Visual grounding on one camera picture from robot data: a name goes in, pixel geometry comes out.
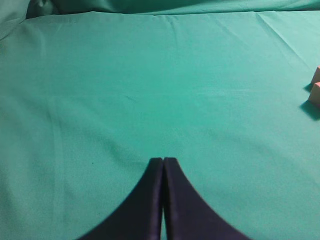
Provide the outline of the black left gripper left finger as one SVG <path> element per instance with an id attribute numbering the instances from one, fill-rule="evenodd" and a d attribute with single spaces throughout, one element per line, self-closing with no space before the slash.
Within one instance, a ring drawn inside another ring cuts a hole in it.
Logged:
<path id="1" fill-rule="evenodd" d="M 81 240 L 159 240 L 162 227 L 163 160 L 152 158 L 131 193 Z"/>

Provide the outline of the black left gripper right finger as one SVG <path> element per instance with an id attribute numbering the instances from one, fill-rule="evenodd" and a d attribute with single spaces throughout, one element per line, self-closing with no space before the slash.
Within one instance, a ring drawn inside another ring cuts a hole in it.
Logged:
<path id="1" fill-rule="evenodd" d="M 163 161 L 163 209 L 168 240 L 248 240 L 191 185 L 176 158 Z"/>

